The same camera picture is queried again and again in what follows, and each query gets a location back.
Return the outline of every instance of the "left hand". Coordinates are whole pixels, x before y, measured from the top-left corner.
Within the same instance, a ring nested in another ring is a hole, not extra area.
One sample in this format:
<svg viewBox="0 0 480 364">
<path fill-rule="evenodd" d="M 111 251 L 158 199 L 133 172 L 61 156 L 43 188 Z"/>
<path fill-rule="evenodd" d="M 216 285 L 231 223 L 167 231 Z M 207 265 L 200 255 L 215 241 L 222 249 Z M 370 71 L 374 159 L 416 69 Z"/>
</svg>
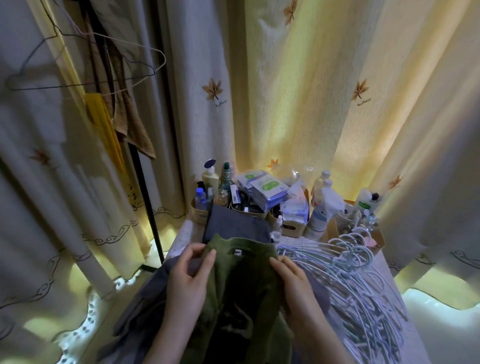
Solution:
<svg viewBox="0 0 480 364">
<path fill-rule="evenodd" d="M 215 263 L 216 250 L 204 258 L 195 277 L 187 274 L 187 267 L 190 259 L 200 256 L 204 248 L 205 244 L 201 243 L 188 245 L 170 272 L 167 284 L 164 321 L 167 325 L 181 326 L 189 337 L 205 303 L 208 276 Z"/>
</svg>

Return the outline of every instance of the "finger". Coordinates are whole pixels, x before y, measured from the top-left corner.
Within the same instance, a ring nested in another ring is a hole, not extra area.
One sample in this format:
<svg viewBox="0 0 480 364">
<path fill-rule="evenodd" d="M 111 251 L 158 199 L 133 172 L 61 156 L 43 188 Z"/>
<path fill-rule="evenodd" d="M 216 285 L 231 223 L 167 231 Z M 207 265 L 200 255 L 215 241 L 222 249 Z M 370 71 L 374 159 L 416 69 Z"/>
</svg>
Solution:
<svg viewBox="0 0 480 364">
<path fill-rule="evenodd" d="M 295 277 L 295 274 L 293 274 L 290 268 L 287 267 L 284 263 L 279 262 L 272 256 L 270 257 L 269 261 L 272 268 L 280 275 L 280 277 L 282 277 L 284 282 Z"/>
<path fill-rule="evenodd" d="M 211 250 L 207 256 L 204 258 L 200 269 L 198 270 L 197 275 L 195 276 L 194 280 L 199 282 L 201 286 L 206 286 L 208 281 L 208 276 L 210 275 L 210 271 L 212 270 L 213 264 L 215 263 L 216 257 L 216 250 Z"/>
<path fill-rule="evenodd" d="M 305 272 L 302 268 L 296 265 L 291 259 L 285 255 L 281 255 L 278 257 L 278 260 L 285 264 L 297 277 L 304 279 L 306 278 Z"/>
<path fill-rule="evenodd" d="M 187 271 L 188 262 L 194 255 L 201 254 L 203 249 L 205 248 L 205 244 L 202 243 L 192 243 L 187 245 L 183 252 L 181 252 L 180 257 L 177 262 L 178 269 L 183 271 Z"/>
</svg>

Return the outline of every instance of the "clothes hanger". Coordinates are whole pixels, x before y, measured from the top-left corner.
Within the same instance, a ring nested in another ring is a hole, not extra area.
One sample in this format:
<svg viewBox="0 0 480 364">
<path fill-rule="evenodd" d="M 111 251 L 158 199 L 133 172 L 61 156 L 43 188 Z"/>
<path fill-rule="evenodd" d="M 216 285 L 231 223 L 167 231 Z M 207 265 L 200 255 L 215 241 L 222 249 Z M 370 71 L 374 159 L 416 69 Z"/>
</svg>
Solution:
<svg viewBox="0 0 480 364">
<path fill-rule="evenodd" d="M 95 33 L 95 32 L 92 32 L 92 33 L 83 33 L 80 28 L 77 26 L 77 24 L 73 21 L 73 19 L 70 17 L 70 15 L 68 14 L 68 12 L 63 8 L 61 7 L 55 0 L 53 0 L 53 2 L 62 10 L 62 12 L 68 17 L 70 23 L 73 25 L 73 27 L 83 36 L 88 36 L 88 35 L 97 35 L 97 36 L 101 36 L 103 38 L 108 38 L 108 39 L 111 39 L 111 40 L 116 40 L 116 41 L 119 41 L 119 42 L 123 42 L 123 43 L 128 43 L 128 44 L 132 44 L 134 46 L 138 46 L 138 47 L 142 47 L 142 48 L 147 48 L 147 49 L 150 49 L 150 50 L 153 50 L 153 51 L 156 51 L 156 52 L 159 52 L 162 54 L 163 58 L 164 58 L 164 61 L 163 63 L 158 67 L 158 68 L 153 68 L 151 65 L 147 64 L 147 63 L 144 63 L 142 61 L 131 61 L 130 59 L 128 59 L 128 57 L 126 57 L 125 55 L 122 54 L 122 57 L 128 62 L 128 63 L 139 63 L 139 64 L 143 64 L 147 67 L 149 67 L 153 72 L 148 74 L 148 75 L 142 75 L 142 76 L 136 76 L 136 77 L 128 77 L 128 78 L 124 78 L 123 80 L 133 80 L 133 79 L 138 79 L 138 78 L 141 78 L 140 81 L 138 81 L 137 83 L 134 83 L 132 85 L 132 87 L 134 86 L 137 86 L 138 84 L 140 84 L 141 82 L 143 82 L 145 79 L 147 79 L 148 77 L 151 77 L 151 76 L 154 76 L 156 74 L 156 72 L 158 70 L 160 70 L 160 68 L 162 68 L 165 63 L 167 62 L 167 59 L 165 57 L 165 54 L 158 50 L 158 49 L 155 49 L 155 48 L 151 48 L 151 47 L 146 47 L 146 46 L 143 46 L 141 44 L 136 44 L 136 43 L 132 43 L 132 42 L 128 42 L 128 41 L 125 41 L 125 40 L 122 40 L 122 39 L 116 39 L 116 38 L 112 38 L 110 36 L 105 36 L 103 34 L 99 34 L 99 33 Z M 33 49 L 33 51 L 28 55 L 27 59 L 22 63 L 22 66 L 20 67 L 20 71 L 17 73 L 17 74 L 13 74 L 13 75 L 10 75 L 7 80 L 6 80 L 6 87 L 11 90 L 11 91 L 29 91 L 29 90 L 43 90 L 43 89 L 51 89 L 51 88 L 64 88 L 64 87 L 75 87 L 75 86 L 86 86 L 86 85 L 96 85 L 96 84 L 101 84 L 101 83 L 108 83 L 109 81 L 106 80 L 106 81 L 97 81 L 97 82 L 85 82 L 85 83 L 81 83 L 81 84 L 72 84 L 72 85 L 57 85 L 57 86 L 43 86 L 43 87 L 25 87 L 25 88 L 18 88 L 18 87 L 13 87 L 11 86 L 11 81 L 15 78 L 18 78 L 18 77 L 21 77 L 24 72 L 25 72 L 25 68 L 28 64 L 28 62 L 31 60 L 31 58 L 35 55 L 35 53 L 37 52 L 37 50 L 44 44 L 46 43 L 46 41 L 50 40 L 50 39 L 54 39 L 54 38 L 57 38 L 59 37 L 59 33 L 62 35 L 62 36 L 74 36 L 74 37 L 78 37 L 80 39 L 83 39 L 83 40 L 86 40 L 87 42 L 89 43 L 93 43 L 93 44 L 96 44 L 95 42 L 91 41 L 90 39 L 86 38 L 86 37 L 83 37 L 81 35 L 78 35 L 78 34 L 68 34 L 68 33 L 63 33 L 62 30 L 58 27 L 58 25 L 55 24 L 55 22 L 53 21 L 52 17 L 50 16 L 50 14 L 48 13 L 48 10 L 43 2 L 43 0 L 40 0 L 40 3 L 43 7 L 43 10 L 45 11 L 45 13 L 47 14 L 47 17 L 48 19 L 50 20 L 52 26 L 53 26 L 53 30 L 55 32 L 55 35 L 54 36 L 49 36 L 49 37 L 46 37 L 44 39 L 42 39 L 40 41 L 40 43 L 38 45 L 35 46 L 35 48 Z M 114 95 L 114 94 L 117 94 L 117 93 L 120 93 L 120 92 L 123 92 L 123 91 L 127 91 L 128 89 L 125 88 L 125 89 L 122 89 L 122 90 L 118 90 L 118 91 L 115 91 L 115 92 L 111 92 L 111 93 L 107 93 L 107 94 L 102 94 L 102 96 L 107 96 L 107 95 Z"/>
</svg>

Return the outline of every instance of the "white bottle cap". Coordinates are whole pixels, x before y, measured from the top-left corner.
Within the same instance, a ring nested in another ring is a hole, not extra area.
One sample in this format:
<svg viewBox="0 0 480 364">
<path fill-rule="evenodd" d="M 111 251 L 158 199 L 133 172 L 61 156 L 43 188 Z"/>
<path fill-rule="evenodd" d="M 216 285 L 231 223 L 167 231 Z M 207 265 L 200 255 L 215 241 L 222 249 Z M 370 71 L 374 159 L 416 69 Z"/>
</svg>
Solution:
<svg viewBox="0 0 480 364">
<path fill-rule="evenodd" d="M 322 180 L 326 180 L 326 179 L 330 178 L 330 171 L 329 170 L 323 170 L 320 178 Z"/>
<path fill-rule="evenodd" d="M 329 179 L 324 180 L 324 187 L 332 187 L 332 184 L 333 184 L 332 180 L 329 180 Z"/>
</svg>

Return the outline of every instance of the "right hand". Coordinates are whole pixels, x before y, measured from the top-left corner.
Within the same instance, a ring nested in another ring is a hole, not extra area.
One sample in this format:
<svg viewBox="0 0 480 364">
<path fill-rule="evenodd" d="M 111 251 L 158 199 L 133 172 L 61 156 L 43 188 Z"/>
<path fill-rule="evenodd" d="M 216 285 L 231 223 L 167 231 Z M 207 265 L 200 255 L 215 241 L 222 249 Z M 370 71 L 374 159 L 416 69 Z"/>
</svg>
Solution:
<svg viewBox="0 0 480 364">
<path fill-rule="evenodd" d="M 283 255 L 279 256 L 278 260 L 271 257 L 270 264 L 284 282 L 288 305 L 286 319 L 293 333 L 300 334 L 302 328 L 316 330 L 326 322 L 305 272 Z"/>
</svg>

